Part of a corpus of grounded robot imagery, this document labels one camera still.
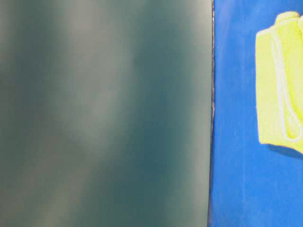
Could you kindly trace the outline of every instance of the yellow object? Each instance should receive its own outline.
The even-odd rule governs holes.
[[[303,153],[303,16],[282,13],[257,33],[256,73],[260,143]]]

